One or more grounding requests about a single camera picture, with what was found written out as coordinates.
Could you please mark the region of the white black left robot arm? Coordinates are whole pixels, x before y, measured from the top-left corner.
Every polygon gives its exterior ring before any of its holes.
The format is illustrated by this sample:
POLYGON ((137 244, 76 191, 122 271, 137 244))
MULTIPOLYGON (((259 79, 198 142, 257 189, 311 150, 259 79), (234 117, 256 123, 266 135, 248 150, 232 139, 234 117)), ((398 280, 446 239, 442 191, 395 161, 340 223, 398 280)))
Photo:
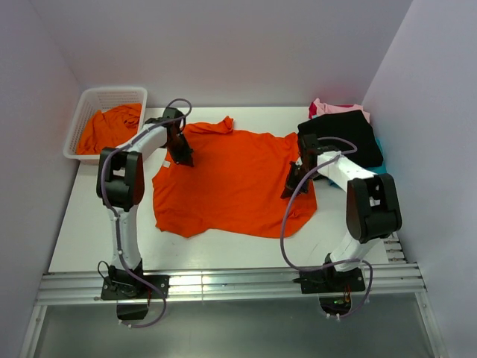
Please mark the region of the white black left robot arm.
POLYGON ((101 151, 96 193, 109 210, 114 239, 113 258, 104 279, 108 292, 138 298, 153 290, 144 278, 137 242, 137 210, 145 194, 144 161, 158 148, 165 148, 173 163, 193 167, 193 150, 183 133, 187 116, 167 107, 160 117, 145 121, 126 143, 101 151))

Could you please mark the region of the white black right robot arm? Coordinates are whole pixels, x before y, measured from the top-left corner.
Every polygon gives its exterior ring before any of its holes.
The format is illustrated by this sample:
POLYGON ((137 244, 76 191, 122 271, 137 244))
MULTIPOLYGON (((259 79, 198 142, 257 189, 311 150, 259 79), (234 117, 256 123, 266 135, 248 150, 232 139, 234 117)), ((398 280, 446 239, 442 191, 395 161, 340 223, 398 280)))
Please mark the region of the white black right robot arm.
POLYGON ((292 202, 308 191, 317 176, 330 179, 346 194, 347 231, 324 264, 301 268, 295 283, 304 294, 363 292, 370 288, 362 273, 369 266, 365 256, 380 239, 402 227, 394 179, 350 160, 348 154, 358 150, 355 145, 349 151, 340 151, 334 145, 325 145, 325 139, 316 134, 301 134, 297 142, 300 157, 291 163, 281 197, 292 202))

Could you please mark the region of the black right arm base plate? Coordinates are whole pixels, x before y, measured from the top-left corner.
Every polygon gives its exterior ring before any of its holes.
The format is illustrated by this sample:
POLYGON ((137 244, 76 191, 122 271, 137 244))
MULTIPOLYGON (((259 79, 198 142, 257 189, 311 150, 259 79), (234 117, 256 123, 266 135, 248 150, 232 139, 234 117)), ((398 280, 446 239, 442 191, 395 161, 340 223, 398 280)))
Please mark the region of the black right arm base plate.
POLYGON ((293 282, 300 284, 303 294, 364 292, 366 290, 363 274, 359 268, 346 272, 336 271, 334 268, 311 272, 301 271, 299 277, 293 279, 293 282))

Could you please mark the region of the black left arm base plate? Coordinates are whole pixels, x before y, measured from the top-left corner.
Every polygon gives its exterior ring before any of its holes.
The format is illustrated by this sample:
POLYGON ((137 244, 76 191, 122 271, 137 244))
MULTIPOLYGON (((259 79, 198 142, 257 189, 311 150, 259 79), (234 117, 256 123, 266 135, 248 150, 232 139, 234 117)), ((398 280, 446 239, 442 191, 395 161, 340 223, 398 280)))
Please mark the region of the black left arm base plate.
POLYGON ((148 275, 144 277, 144 279, 149 284, 155 286, 159 292, 156 292, 151 287, 134 280, 132 277, 127 278, 131 279, 129 283, 121 283, 106 277, 101 290, 101 300, 150 300, 166 298, 168 295, 170 279, 168 275, 148 275))

